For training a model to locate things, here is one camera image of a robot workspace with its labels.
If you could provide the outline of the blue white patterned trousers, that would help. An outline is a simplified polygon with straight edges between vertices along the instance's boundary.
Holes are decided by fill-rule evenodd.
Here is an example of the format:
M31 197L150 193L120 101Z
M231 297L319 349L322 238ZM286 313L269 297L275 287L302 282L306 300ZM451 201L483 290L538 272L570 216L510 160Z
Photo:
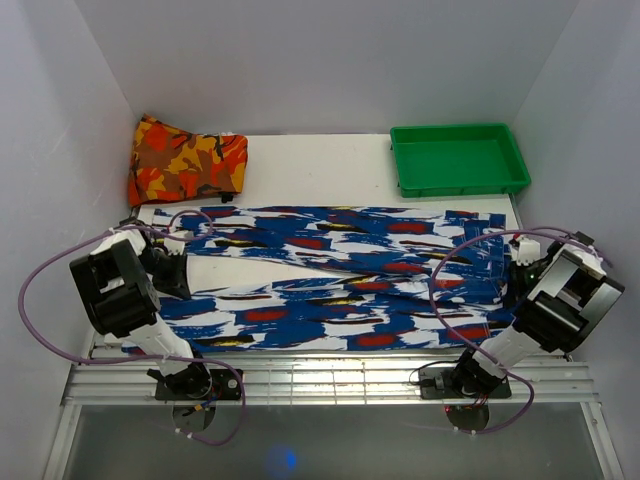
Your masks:
M384 351L480 343L511 322L501 213L418 208L157 208L205 270L161 318L198 352Z

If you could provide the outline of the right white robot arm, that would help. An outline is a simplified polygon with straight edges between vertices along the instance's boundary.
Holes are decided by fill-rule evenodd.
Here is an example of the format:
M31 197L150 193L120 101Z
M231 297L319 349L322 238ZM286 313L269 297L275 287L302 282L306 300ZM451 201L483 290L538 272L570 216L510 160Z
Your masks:
M525 235L509 242L503 303L513 321L477 350L464 351L450 374L458 394L489 396L526 357L574 351L622 296L625 287L606 273L594 240L581 232L565 238L576 244L554 241L545 254Z

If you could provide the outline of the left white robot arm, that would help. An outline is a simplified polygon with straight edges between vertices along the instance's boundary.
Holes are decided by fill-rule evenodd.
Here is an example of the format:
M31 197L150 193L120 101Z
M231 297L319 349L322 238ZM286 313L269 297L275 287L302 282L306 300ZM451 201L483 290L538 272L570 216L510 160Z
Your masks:
M145 355L158 355L149 376L171 393L210 399L213 379L201 357L159 316L160 294L189 300L187 255L182 247L156 247L129 218L86 256L70 263L81 301L93 328L135 344Z

